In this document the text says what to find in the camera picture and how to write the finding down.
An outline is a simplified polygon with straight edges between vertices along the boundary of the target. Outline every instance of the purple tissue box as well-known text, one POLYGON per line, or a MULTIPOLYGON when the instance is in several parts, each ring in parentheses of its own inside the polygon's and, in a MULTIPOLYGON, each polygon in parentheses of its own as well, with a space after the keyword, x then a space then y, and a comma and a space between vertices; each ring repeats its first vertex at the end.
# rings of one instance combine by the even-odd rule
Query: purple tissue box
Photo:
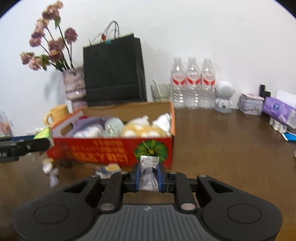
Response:
POLYGON ((289 125, 295 128, 296 109, 283 101, 272 97, 266 97, 262 110, 283 125, 289 125))

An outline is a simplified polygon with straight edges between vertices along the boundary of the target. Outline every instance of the mug handle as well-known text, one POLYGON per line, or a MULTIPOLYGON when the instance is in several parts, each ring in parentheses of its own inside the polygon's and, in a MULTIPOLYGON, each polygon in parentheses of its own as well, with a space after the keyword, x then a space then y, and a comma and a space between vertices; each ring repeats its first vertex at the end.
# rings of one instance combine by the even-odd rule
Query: mug handle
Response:
POLYGON ((51 126, 52 124, 48 122, 48 117, 50 116, 51 117, 51 113, 49 112, 46 116, 44 116, 43 118, 43 124, 46 125, 46 126, 51 126))

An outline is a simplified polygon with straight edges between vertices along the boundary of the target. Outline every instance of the gray ribbed panel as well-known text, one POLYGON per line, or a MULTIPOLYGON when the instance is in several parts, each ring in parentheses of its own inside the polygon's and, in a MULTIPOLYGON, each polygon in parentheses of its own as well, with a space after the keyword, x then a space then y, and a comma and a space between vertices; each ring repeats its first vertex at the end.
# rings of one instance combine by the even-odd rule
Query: gray ribbed panel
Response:
POLYGON ((77 241, 217 241, 196 216, 168 205, 125 204, 114 214, 101 215, 77 241))

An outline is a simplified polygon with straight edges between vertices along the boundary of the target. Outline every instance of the glass cup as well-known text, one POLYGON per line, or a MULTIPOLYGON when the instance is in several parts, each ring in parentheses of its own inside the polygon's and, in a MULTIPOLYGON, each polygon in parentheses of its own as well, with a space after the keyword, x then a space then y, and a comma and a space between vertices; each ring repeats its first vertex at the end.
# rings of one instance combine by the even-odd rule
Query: glass cup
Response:
POLYGON ((154 102, 169 102, 171 84, 158 84, 157 86, 150 85, 154 102))

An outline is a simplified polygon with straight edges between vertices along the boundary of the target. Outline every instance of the pink flower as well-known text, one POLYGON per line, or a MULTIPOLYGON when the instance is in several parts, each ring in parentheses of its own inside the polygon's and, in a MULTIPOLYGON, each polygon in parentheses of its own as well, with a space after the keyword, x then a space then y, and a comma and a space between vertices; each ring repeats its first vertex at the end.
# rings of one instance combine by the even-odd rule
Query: pink flower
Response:
POLYGON ((60 60, 63 58, 63 55, 61 53, 55 53, 55 54, 50 54, 48 55, 48 58, 52 61, 55 62, 57 60, 60 60))
POLYGON ((51 54, 55 54, 56 52, 61 52, 65 48, 65 44, 63 39, 60 37, 57 40, 48 41, 48 49, 51 54))
POLYGON ((29 45, 31 47, 38 47, 41 45, 41 38, 30 38, 29 45))
POLYGON ((44 19, 56 19, 59 16, 58 9, 63 7, 63 3, 61 1, 56 1, 54 4, 48 5, 46 9, 42 12, 42 17, 44 19))
POLYGON ((30 62, 29 62, 29 68, 32 69, 32 70, 40 70, 40 66, 41 66, 41 61, 42 59, 41 58, 36 58, 36 57, 32 57, 30 59, 30 62))
POLYGON ((41 26, 36 26, 34 32, 31 34, 32 38, 41 38, 44 37, 44 28, 41 26))
POLYGON ((77 33, 73 28, 68 28, 65 31, 65 40, 67 44, 74 43, 77 40, 77 33))
POLYGON ((34 56, 34 53, 25 53, 25 52, 22 52, 20 54, 20 59, 22 60, 22 64, 25 65, 25 64, 28 64, 30 59, 32 58, 32 56, 34 56))
POLYGON ((36 27, 47 28, 49 21, 47 19, 37 19, 36 27))

